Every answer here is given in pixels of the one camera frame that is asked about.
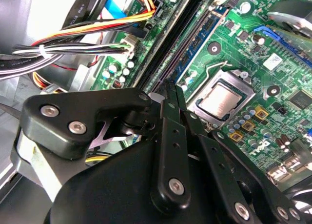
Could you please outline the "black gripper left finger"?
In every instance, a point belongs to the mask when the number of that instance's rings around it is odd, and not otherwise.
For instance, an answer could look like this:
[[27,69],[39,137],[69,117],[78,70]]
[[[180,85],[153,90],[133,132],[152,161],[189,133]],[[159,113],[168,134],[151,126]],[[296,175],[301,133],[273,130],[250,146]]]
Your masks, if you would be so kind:
[[54,201],[86,169],[96,140],[139,134],[156,147],[151,197],[162,211],[186,208],[191,199],[183,91],[164,81],[157,93],[138,88],[68,92],[29,97],[23,104],[13,153],[18,171]]

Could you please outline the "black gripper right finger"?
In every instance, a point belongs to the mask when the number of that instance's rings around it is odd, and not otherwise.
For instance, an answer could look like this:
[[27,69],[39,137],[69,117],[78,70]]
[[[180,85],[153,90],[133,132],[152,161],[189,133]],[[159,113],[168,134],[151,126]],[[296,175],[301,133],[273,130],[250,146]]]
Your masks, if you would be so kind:
[[186,109],[176,86],[187,139],[208,170],[216,218],[221,224],[304,224],[306,218],[234,143],[219,130],[207,133],[199,117]]

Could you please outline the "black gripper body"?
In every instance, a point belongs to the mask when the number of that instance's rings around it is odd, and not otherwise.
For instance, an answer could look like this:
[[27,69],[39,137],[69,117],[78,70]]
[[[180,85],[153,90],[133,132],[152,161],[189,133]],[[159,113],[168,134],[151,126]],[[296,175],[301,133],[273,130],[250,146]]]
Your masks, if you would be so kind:
[[219,210],[200,162],[189,158],[190,205],[161,213],[150,195],[156,146],[138,143],[76,174],[56,196],[47,224],[233,224]]

